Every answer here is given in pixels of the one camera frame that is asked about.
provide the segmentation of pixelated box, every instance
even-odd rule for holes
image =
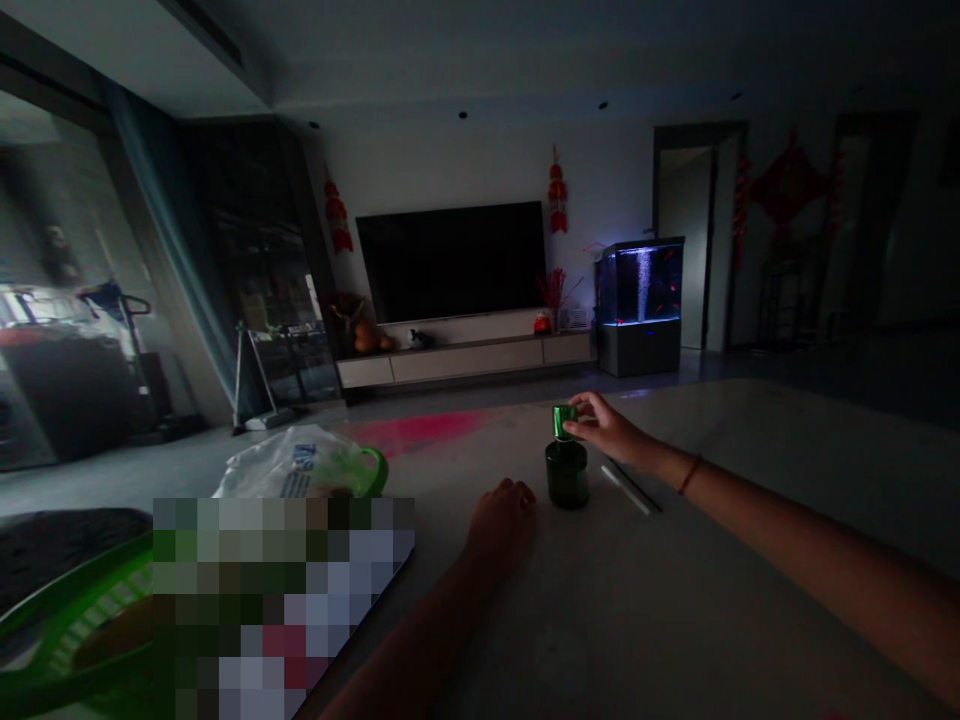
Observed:
[[[412,499],[155,500],[157,717],[293,717],[413,546]]]

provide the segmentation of curtain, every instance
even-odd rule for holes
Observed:
[[[213,254],[207,219],[197,203],[173,119],[108,78],[101,78],[107,105],[150,208],[190,312],[223,391],[233,403],[236,318]],[[251,369],[249,346],[244,361]],[[260,400],[244,372],[242,417],[260,411]]]

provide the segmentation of fish tank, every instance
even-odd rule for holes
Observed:
[[[611,245],[596,262],[597,360],[615,377],[680,366],[683,238]]]
[[[678,320],[683,238],[618,243],[597,261],[597,321],[642,325]]]

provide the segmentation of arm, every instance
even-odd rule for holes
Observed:
[[[426,716],[500,582],[526,555],[536,498],[503,480],[477,503],[463,553],[320,716]]]
[[[596,393],[565,429],[679,489],[696,457],[630,424]],[[953,710],[960,710],[960,591],[917,560],[702,461],[687,499],[753,548]]]

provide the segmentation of hand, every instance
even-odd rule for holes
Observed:
[[[563,429],[586,440],[614,460],[630,463],[640,472],[654,472],[663,444],[627,420],[594,392],[570,400],[578,422],[568,420]]]
[[[536,502],[526,483],[510,478],[484,493],[470,520],[464,559],[477,563],[495,582],[509,575],[530,549],[537,524]]]

